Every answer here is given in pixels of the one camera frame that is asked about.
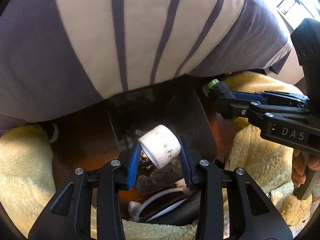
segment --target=wooden floor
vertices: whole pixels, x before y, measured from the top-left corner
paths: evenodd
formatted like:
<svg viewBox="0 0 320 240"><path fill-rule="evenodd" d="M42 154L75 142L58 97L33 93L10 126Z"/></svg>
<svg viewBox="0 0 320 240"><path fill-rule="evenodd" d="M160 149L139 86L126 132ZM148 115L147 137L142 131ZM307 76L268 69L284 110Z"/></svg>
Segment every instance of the wooden floor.
<svg viewBox="0 0 320 240"><path fill-rule="evenodd" d="M204 100L204 110L216 140L217 159L220 164L224 163L238 129L233 122L224 120L217 114L210 101L205 98L201 100ZM56 119L54 122L59 127L58 140L52 144L54 152L52 168L56 187L59 187L77 167L94 170L118 157L118 145L103 102ZM120 192L119 197L123 205L131 200L145 199L147 196L132 190Z"/></svg>

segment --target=finger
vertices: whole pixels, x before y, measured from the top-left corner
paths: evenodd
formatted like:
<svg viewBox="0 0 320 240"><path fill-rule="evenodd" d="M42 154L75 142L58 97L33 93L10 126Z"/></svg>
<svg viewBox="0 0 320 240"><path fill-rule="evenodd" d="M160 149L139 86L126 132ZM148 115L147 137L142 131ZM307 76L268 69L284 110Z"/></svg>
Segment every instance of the finger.
<svg viewBox="0 0 320 240"><path fill-rule="evenodd" d="M299 154L300 154L300 150L298 150L298 149L293 149L293 155L295 156L295 157L297 157Z"/></svg>
<svg viewBox="0 0 320 240"><path fill-rule="evenodd" d="M304 160L304 158L302 157L302 155L298 155L296 156L292 156L292 167L294 167L299 175L303 175L305 169L306 169L307 163Z"/></svg>
<svg viewBox="0 0 320 240"><path fill-rule="evenodd" d="M300 187L301 184L292 175L291 175L291 180L294 185L296 185L297 187Z"/></svg>
<svg viewBox="0 0 320 240"><path fill-rule="evenodd" d="M314 155L310 155L310 158L309 158L309 161L308 161L308 166L313 171L320 170L320 157L314 156Z"/></svg>
<svg viewBox="0 0 320 240"><path fill-rule="evenodd" d="M306 173L304 172L303 175L298 174L298 172L296 171L296 169L292 169L292 174L291 176L300 184L304 184L306 181Z"/></svg>

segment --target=striped fabric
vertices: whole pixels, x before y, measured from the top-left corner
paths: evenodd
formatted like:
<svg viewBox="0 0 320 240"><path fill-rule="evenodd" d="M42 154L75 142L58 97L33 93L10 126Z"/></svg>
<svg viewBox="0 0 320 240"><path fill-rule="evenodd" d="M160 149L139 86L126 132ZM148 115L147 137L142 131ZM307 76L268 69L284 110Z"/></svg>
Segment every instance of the striped fabric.
<svg viewBox="0 0 320 240"><path fill-rule="evenodd" d="M0 129L183 74L268 67L292 46L279 18L263 0L11 0L0 16Z"/></svg>

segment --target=gray handle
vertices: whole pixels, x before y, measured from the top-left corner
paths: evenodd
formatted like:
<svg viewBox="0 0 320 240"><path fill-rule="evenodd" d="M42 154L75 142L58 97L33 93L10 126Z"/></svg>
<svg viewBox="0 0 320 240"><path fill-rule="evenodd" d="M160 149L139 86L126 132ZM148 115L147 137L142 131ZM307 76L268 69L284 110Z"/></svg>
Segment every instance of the gray handle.
<svg viewBox="0 0 320 240"><path fill-rule="evenodd" d="M310 154L301 152L304 160L308 163ZM306 200L312 193L318 179L320 176L320 171L312 171L309 169L308 165L306 167L306 181L304 184L301 184L300 187L294 186L293 195L297 197L297 199Z"/></svg>

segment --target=roll of tape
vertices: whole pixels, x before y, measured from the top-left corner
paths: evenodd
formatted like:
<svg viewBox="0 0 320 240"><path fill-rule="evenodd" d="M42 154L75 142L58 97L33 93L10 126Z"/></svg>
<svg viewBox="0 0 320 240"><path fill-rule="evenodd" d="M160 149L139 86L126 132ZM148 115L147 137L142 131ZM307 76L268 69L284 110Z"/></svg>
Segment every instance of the roll of tape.
<svg viewBox="0 0 320 240"><path fill-rule="evenodd" d="M178 139L164 125L158 125L146 133L139 142L145 154L158 169L166 166L181 151Z"/></svg>

